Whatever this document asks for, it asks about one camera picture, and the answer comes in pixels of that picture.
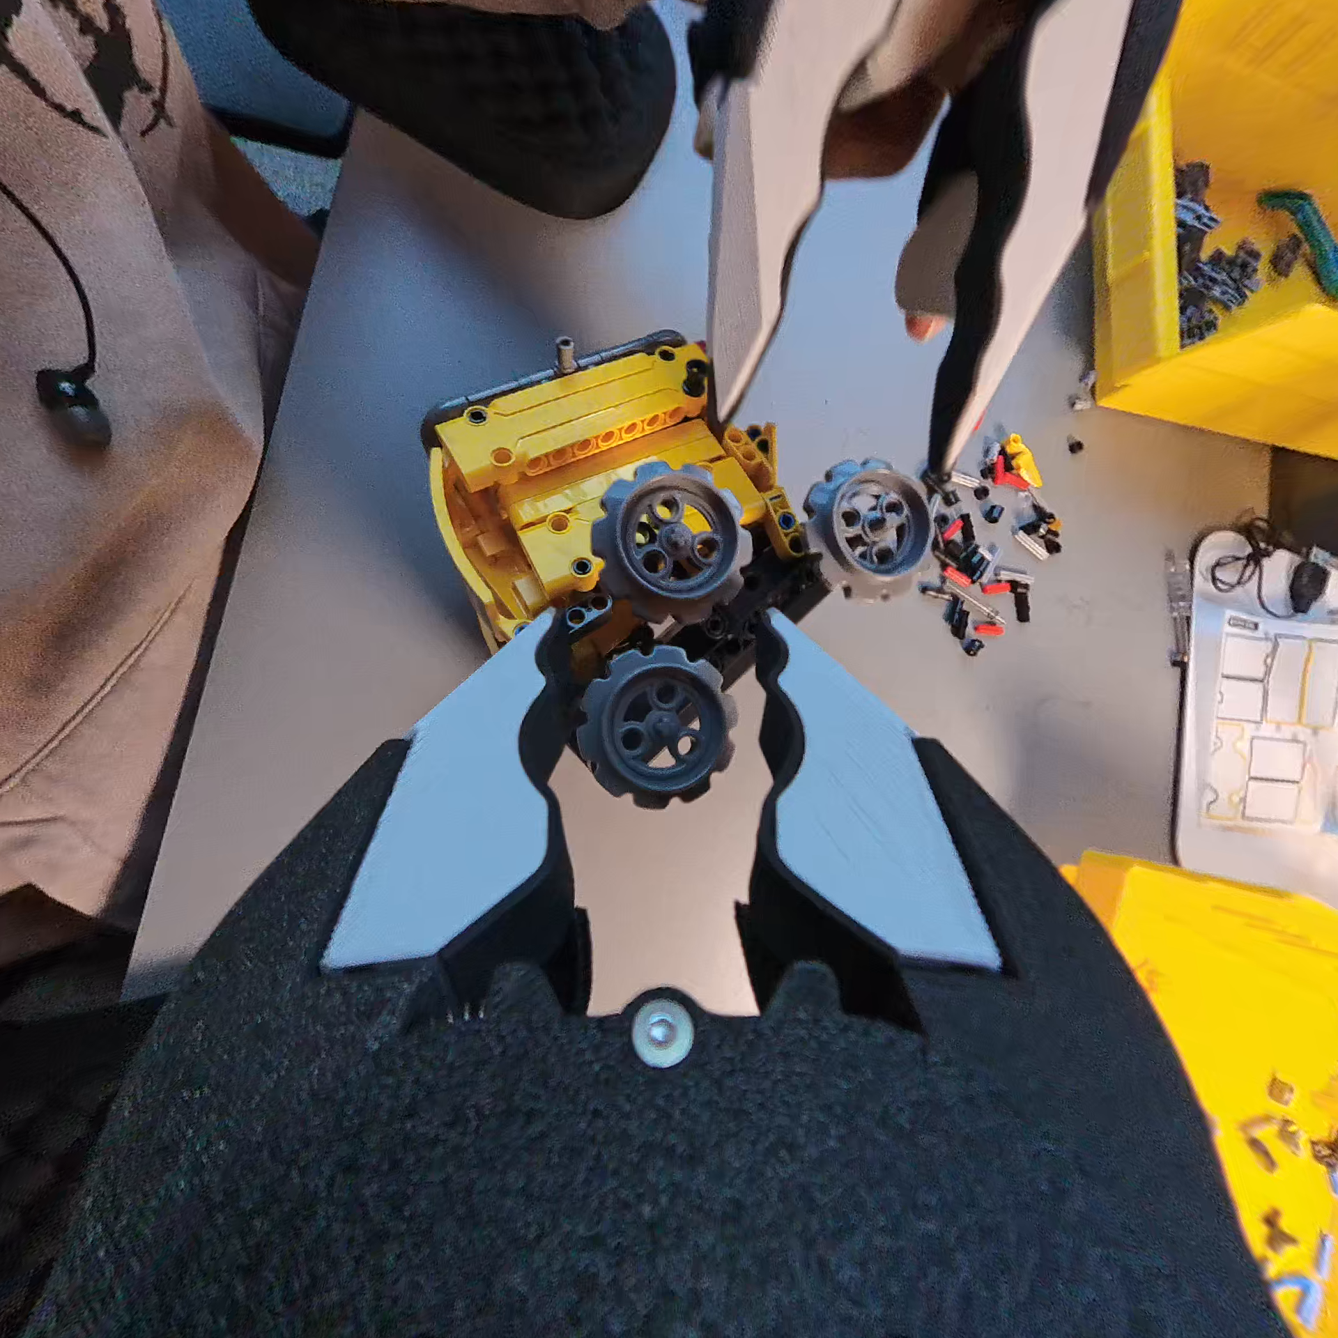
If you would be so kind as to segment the black textured pad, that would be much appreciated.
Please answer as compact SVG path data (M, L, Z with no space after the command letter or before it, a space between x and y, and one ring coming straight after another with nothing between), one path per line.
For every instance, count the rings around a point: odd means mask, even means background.
M249 14L304 75L560 218L622 205L676 102L652 2L612 30L407 0L253 0Z

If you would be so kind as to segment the heap of black brick connectors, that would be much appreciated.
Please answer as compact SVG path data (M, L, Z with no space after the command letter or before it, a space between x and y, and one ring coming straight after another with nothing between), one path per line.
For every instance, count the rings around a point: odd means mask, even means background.
M1171 163L1171 227L1177 227L1177 340L1205 343L1225 312L1243 308L1262 293L1262 249L1242 238L1231 249L1205 249L1220 214L1205 205L1209 163Z

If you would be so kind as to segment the beige printed sweatshirt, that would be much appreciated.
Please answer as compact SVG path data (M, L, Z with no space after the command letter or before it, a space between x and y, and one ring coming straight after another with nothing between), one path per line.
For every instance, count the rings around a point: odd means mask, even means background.
M5 183L97 320L109 450L35 374L85 361L77 293L5 198L5 964L136 920L144 834L223 541L253 489L317 238L199 102L157 2L5 2Z

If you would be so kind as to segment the yellow toy brick vehicle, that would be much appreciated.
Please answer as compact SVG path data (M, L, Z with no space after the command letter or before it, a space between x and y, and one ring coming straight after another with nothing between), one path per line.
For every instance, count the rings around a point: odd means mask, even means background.
M800 623L827 600L803 516L780 483L780 426L712 426L709 407L709 346L652 329L588 356L560 340L553 370L460 392L424 418L436 527L490 652L552 610L569 623L581 685L610 655L655 645L709 661L731 685L752 663L763 610ZM601 496L643 460L709 466L741 500L752 541L746 593L709 623L643 623L597 589Z

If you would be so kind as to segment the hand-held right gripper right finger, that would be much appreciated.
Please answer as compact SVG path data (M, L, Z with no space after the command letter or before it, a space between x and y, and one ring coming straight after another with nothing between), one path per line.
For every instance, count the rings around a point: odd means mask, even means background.
M780 996L803 962L838 996L994 987L1002 953L914 728L780 610L757 628L757 683L771 791L741 903L752 996Z

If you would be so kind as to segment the black flat device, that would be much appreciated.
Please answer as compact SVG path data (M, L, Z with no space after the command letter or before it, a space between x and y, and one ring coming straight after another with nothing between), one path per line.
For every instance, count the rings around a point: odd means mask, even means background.
M1338 555L1338 460L1270 450L1270 525L1296 544Z

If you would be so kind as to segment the grey toy wheel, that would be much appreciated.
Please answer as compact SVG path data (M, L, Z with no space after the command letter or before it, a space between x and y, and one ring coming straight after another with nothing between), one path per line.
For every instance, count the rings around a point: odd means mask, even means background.
M610 655L581 693L578 754L638 810L697 798L731 762L737 702L709 661L673 645Z
M836 595L880 603L932 555L932 514L914 479L880 458L849 458L803 489L810 541Z
M597 589L643 623L709 623L746 593L752 541L741 500L709 466L643 460L593 520Z

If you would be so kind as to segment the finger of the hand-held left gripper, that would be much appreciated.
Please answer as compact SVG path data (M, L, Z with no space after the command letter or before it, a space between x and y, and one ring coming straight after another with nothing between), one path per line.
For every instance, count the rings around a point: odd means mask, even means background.
M827 132L889 47L893 0L709 2L694 19L697 126L712 132L712 418L741 407L785 317L790 249L820 204Z
M932 392L932 479L963 458L1078 241L1129 8L1041 2L966 95L966 172L940 193L971 227L951 262L951 334Z

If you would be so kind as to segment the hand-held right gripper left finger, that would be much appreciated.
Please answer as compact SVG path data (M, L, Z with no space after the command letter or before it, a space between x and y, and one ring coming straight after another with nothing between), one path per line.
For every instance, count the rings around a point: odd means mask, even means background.
M569 736L571 645L539 613L409 728L320 969L436 962L454 996L488 996L500 964L553 962L578 933L552 791Z

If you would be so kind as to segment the person's left forearm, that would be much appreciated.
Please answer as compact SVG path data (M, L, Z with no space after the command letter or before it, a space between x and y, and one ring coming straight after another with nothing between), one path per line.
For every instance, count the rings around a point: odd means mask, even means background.
M460 2L479 14L578 18L593 30L612 30L650 0L460 0Z

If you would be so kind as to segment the person's left hand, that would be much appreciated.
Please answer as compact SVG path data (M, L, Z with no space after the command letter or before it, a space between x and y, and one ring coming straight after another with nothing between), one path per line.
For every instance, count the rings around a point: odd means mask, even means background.
M923 148L944 102L958 102L971 80L1030 19L1030 0L906 0L893 2L889 47L858 75L873 102L836 111L827 132L827 178L893 178ZM923 214L897 256L893 298L914 343L937 340L958 317L951 274L966 252L977 178L947 163L944 183L928 186Z

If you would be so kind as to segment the scattered small mixed brick parts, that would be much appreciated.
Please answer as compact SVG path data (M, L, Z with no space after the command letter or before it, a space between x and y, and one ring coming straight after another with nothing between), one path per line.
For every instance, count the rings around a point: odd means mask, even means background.
M1288 1081L1268 1081L1262 1112L1242 1123L1243 1234L1288 1328L1338 1332L1338 1151L1332 1123Z

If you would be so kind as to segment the yellow plastic bin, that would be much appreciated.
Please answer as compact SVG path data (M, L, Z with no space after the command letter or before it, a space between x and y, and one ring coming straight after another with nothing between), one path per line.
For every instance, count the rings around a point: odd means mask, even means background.
M1259 1171L1242 1123L1262 1112L1268 1081L1338 1123L1338 909L1110 852L1084 852L1061 876L1162 1010L1243 1226Z
M1205 249L1252 238L1262 293L1177 340L1171 163L1205 159ZM1163 69L1093 218L1095 402L1338 452L1338 2L1183 2Z

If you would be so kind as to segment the white desk stand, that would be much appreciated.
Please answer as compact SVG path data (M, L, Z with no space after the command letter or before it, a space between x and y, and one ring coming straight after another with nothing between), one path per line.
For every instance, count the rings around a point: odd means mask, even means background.
M1281 628L1338 630L1332 555L1307 544L1270 555L1242 527L1216 527L1195 544L1195 645L1183 669L1177 783L1171 783L1171 855L1183 866L1243 885L1307 892L1332 905L1338 834L1268 834L1201 824L1200 770L1205 762L1205 693L1227 613L1278 616Z

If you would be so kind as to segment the pile of small brick pins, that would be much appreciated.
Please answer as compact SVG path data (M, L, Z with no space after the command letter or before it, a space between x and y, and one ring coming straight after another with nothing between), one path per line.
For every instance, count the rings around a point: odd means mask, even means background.
M1033 616L1036 565L1061 555L1061 516L1019 433L994 426L947 472L923 469L932 574L921 582L976 661Z

